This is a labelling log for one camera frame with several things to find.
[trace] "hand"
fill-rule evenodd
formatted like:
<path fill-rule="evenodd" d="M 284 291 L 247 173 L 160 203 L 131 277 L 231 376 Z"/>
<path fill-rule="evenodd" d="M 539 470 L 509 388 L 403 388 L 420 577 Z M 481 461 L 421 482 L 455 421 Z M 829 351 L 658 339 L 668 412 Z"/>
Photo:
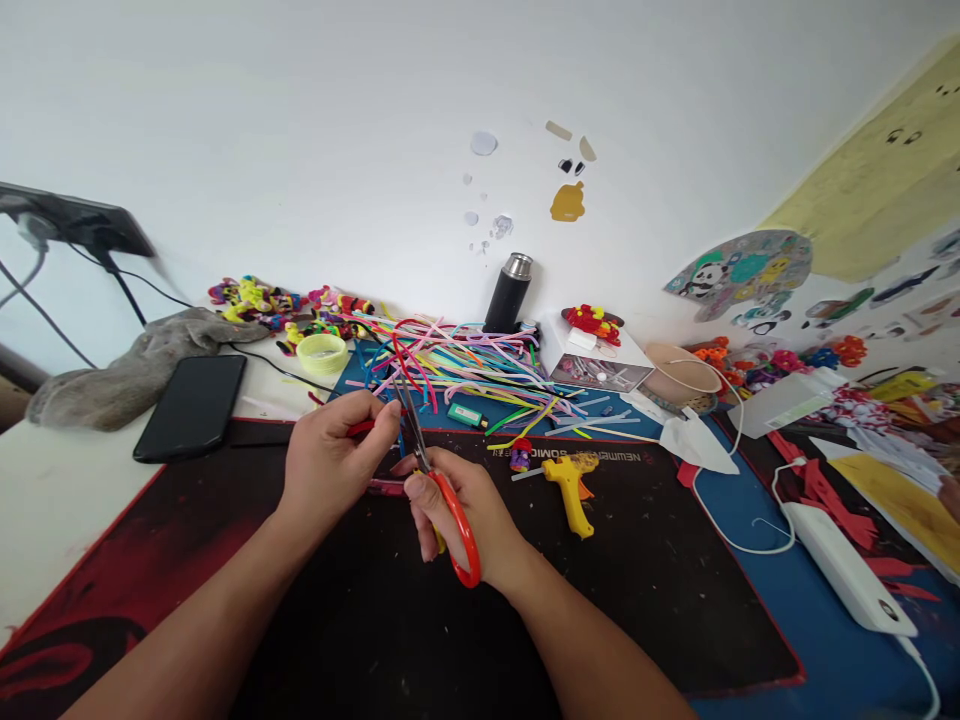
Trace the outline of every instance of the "hand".
<path fill-rule="evenodd" d="M 522 575 L 522 566 L 532 548 L 510 517 L 510 512 L 497 486 L 482 466 L 464 460 L 442 448 L 427 448 L 434 470 L 442 473 L 460 500 L 473 528 L 480 550 L 484 582 L 500 591 Z M 405 475 L 416 467 L 416 458 L 408 455 L 393 468 L 395 475 Z M 420 554 L 424 562 L 437 557 L 439 548 L 433 526 L 443 536 L 447 548 L 464 570 L 470 567 L 460 530 L 437 484 L 426 475 L 416 473 L 403 485 L 410 498 L 410 511 L 420 538 Z"/>
<path fill-rule="evenodd" d="M 347 430 L 376 424 L 362 442 Z M 369 391 L 351 392 L 305 415 L 287 450 L 283 497 L 276 515 L 284 526 L 319 535 L 363 495 L 377 465 L 400 433 L 400 403 L 384 405 Z"/>

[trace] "white power bank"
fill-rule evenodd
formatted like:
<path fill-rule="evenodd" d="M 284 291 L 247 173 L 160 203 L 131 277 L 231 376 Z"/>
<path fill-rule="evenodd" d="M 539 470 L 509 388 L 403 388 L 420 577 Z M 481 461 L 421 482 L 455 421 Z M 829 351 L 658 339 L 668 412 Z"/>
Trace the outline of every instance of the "white power bank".
<path fill-rule="evenodd" d="M 854 620 L 874 632 L 917 636 L 913 621 L 829 515 L 819 508 L 794 502 L 784 503 L 782 509 Z"/>

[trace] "plug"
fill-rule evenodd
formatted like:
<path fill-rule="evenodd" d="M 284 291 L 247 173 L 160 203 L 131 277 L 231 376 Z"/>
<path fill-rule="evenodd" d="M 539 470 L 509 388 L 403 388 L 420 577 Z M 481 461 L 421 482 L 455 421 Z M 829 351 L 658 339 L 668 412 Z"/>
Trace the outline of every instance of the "plug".
<path fill-rule="evenodd" d="M 38 253 L 47 252 L 47 241 L 55 240 L 60 235 L 56 225 L 42 215 L 31 212 L 20 213 L 17 218 L 17 233 Z"/>

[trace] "scissor blade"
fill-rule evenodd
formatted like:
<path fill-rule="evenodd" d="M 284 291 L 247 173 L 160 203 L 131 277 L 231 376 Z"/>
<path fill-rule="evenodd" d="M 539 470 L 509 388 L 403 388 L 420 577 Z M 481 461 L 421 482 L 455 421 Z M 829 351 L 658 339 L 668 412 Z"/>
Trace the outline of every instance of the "scissor blade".
<path fill-rule="evenodd" d="M 406 420 L 407 427 L 413 432 L 413 441 L 416 443 L 413 454 L 417 457 L 420 472 L 429 474 L 430 461 L 427 460 L 427 447 L 426 443 L 423 442 L 423 433 L 420 431 L 420 420 L 417 418 L 413 398 L 410 397 L 410 388 L 407 385 L 407 380 L 403 376 L 400 377 L 400 391 L 403 394 L 403 404 L 407 408 L 407 414 L 404 416 L 404 419 Z"/>

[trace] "white box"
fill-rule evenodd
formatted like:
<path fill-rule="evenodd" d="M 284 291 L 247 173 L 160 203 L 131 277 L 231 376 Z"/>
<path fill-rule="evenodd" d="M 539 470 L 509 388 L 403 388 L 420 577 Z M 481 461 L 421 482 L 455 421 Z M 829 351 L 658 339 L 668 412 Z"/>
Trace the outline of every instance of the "white box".
<path fill-rule="evenodd" d="M 627 393 L 653 372 L 653 362 L 625 332 L 620 347 L 597 340 L 593 350 L 570 342 L 570 324 L 552 313 L 541 324 L 540 362 L 547 375 L 562 385 Z"/>

